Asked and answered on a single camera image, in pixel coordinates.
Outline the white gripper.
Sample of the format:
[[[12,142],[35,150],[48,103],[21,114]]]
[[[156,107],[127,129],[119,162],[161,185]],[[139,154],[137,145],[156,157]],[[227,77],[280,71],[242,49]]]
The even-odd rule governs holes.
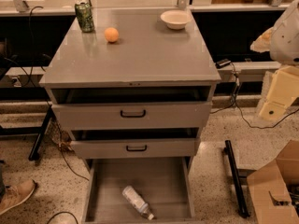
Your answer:
[[[250,45],[252,51],[259,53],[270,50],[273,28],[264,31]],[[289,107],[299,97],[299,68],[286,65],[279,68],[272,76],[272,82],[267,94],[267,101],[260,103],[258,116],[267,121],[280,119]]]

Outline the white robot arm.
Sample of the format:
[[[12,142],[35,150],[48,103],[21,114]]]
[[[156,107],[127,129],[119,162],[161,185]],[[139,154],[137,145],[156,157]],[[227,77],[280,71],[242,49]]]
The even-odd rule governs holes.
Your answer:
[[[277,19],[250,45],[256,52],[270,52],[270,58],[281,64],[272,75],[259,116],[279,119],[299,97],[299,0],[294,0]]]

